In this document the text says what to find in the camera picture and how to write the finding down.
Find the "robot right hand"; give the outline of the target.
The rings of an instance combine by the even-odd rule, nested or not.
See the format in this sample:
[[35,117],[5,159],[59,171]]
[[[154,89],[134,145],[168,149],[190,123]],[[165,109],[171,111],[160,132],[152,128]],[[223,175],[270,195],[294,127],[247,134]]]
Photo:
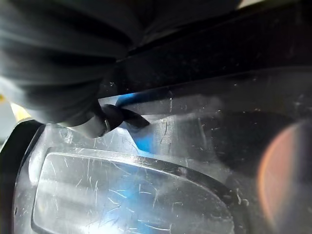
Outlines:
[[238,0],[3,0],[0,90],[36,121],[89,138],[123,116],[101,107],[106,72],[128,53],[176,29],[236,10]]

